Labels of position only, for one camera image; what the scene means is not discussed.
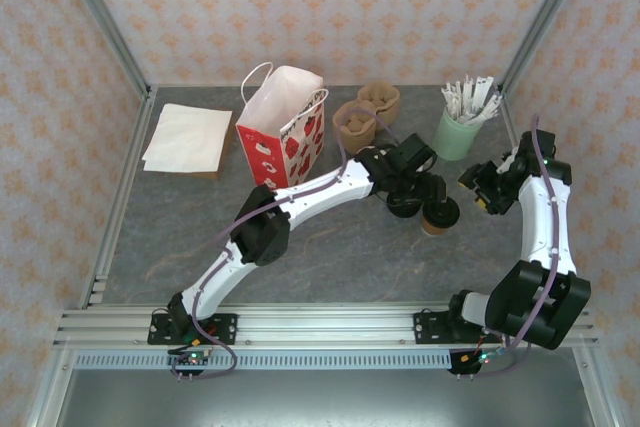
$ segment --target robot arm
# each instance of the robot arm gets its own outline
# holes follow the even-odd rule
[[[569,252],[566,208],[571,168],[554,159],[553,134],[538,131],[538,139],[558,199],[560,255],[549,293],[551,302],[544,304],[524,340],[554,349],[580,315],[591,288],[589,282],[576,277]],[[417,206],[408,209],[413,214],[423,202],[446,202],[443,179],[420,172],[433,156],[434,152],[413,134],[384,152],[376,148],[360,151],[347,163],[340,179],[327,188],[323,186],[339,171],[275,192],[265,185],[256,187],[240,210],[238,219],[274,202],[276,205],[232,230],[225,251],[216,262],[193,286],[173,296],[168,310],[177,331],[184,334],[190,328],[192,312],[195,312],[196,320],[212,316],[224,297],[246,275],[280,258],[287,249],[289,232],[316,214],[379,191],[389,193],[389,197],[393,195],[393,205],[403,198],[411,199],[413,203],[417,201]],[[536,295],[548,279],[553,247],[551,207],[531,133],[523,134],[518,150],[508,156],[500,168],[493,162],[475,165],[462,175],[460,182],[475,191],[478,204],[490,214],[504,214],[516,200],[521,203],[524,216],[522,259],[490,295],[466,290],[454,295],[449,311],[443,312],[442,316],[435,315],[438,325],[434,328],[439,332],[448,331],[454,342],[464,342],[465,335],[477,339],[481,327],[515,336],[527,321]],[[387,202],[387,205],[395,215],[408,216],[407,210],[400,212],[391,203]]]
[[[576,276],[567,235],[567,203],[571,167],[556,160],[554,134],[538,131],[538,139],[559,214],[558,268],[548,298],[524,340],[555,349],[560,345],[591,295],[588,281]],[[452,299],[459,322],[486,326],[515,336],[527,320],[536,295],[547,282],[553,249],[553,218],[549,193],[535,157],[531,132],[518,149],[496,168],[493,162],[468,169],[460,182],[475,190],[476,202],[490,214],[504,214],[515,200],[523,213],[521,260],[490,295],[463,291]]]
[[[340,169],[275,192],[265,185],[256,187],[237,219],[268,204],[278,205],[231,231],[223,253],[211,267],[195,284],[172,297],[168,310],[178,332],[185,333],[190,328],[198,292],[201,291],[195,312],[197,320],[202,320],[212,316],[220,302],[250,272],[280,258],[287,249],[289,232],[314,215],[379,191],[419,198],[422,199],[420,204],[422,201],[446,201],[443,179],[419,172],[434,154],[413,134],[386,151],[362,150],[347,163],[339,180],[326,188],[323,186],[339,175]]]
[[[264,204],[269,200],[277,201],[280,199],[291,198],[292,195],[298,194],[301,192],[309,191],[315,189],[319,186],[325,185],[329,180],[335,177],[338,174],[338,170],[334,172],[330,172],[326,175],[313,179],[309,182],[306,182],[302,185],[296,187],[289,187],[287,189],[279,189],[275,192],[269,192],[269,189],[264,189],[261,187],[257,187],[256,190],[260,192],[260,201],[256,202],[255,199],[258,197],[251,198],[249,206],[245,204],[243,210],[241,211],[241,215],[245,212],[249,212],[251,207],[257,208],[258,204]],[[345,169],[342,180],[336,182],[329,188],[322,190],[316,194],[309,195],[308,197],[304,197],[300,200],[291,200],[285,202],[279,206],[280,212],[275,213],[275,216],[284,216],[288,217],[288,226],[285,222],[278,223],[278,220],[271,224],[271,229],[278,229],[278,226],[282,226],[280,232],[283,232],[286,228],[287,236],[288,232],[295,229],[298,225],[300,225],[305,220],[313,217],[316,214],[324,212],[336,205],[342,204],[344,202],[348,202],[350,200],[363,199],[367,197],[371,193],[371,189],[373,188],[373,182],[369,180],[369,172],[363,167],[360,162],[355,160],[350,160],[347,163],[347,168]],[[254,260],[248,261],[247,252],[245,249],[243,254],[240,246],[238,245],[238,236],[240,234],[232,233],[232,237],[236,240],[229,240],[226,244],[226,248],[224,252],[220,254],[220,257],[216,259],[216,261],[207,269],[207,271],[193,284],[191,287],[182,292],[181,304],[183,305],[184,312],[190,313],[193,306],[193,301],[196,293],[200,289],[200,286],[203,284],[209,273],[215,269],[220,262],[224,261],[228,257],[228,261],[222,267],[222,269],[215,274],[215,276],[207,283],[206,288],[200,295],[197,307],[197,316],[198,319],[205,319],[212,316],[220,305],[220,302],[227,296],[231,290],[240,283],[242,279],[244,279],[249,273],[254,271],[258,265],[266,265],[264,262],[269,260],[269,262],[275,260],[271,260],[271,257],[277,255],[279,252],[278,249],[282,247],[282,241],[274,241],[272,244],[272,248],[268,249],[271,252],[263,252],[259,254]],[[252,254],[249,257],[256,257],[256,254]],[[176,306],[173,307],[173,311],[179,310]]]

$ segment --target orange floral wallpaper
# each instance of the orange floral wallpaper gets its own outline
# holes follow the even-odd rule
[[[95,261],[140,100],[82,0],[0,0],[0,423]]]
[[[571,163],[571,243],[640,420],[640,4],[567,0],[512,97],[520,130],[539,112]]]
[[[500,78],[543,0],[106,0],[151,84],[239,84],[258,63],[327,84]]]

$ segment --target paper bag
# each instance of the paper bag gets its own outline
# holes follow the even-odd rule
[[[262,86],[248,101],[244,84],[260,67],[269,65]],[[328,91],[322,77],[273,64],[259,65],[242,82],[245,101],[236,123],[240,142],[257,185],[270,189],[304,181],[324,145],[324,100]]]

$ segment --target green cup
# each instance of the green cup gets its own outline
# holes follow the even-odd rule
[[[445,108],[436,136],[433,139],[433,148],[436,154],[444,160],[464,159],[480,127],[482,127],[482,124],[459,124],[451,118]]]

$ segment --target black cup lid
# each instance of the black cup lid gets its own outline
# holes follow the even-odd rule
[[[396,217],[408,219],[413,217],[420,211],[422,201],[416,199],[407,199],[406,195],[398,195],[390,193],[387,195],[387,207],[389,211]]]
[[[426,202],[422,206],[422,215],[438,229],[448,229],[460,218],[460,208],[455,200],[447,197],[445,202]]]

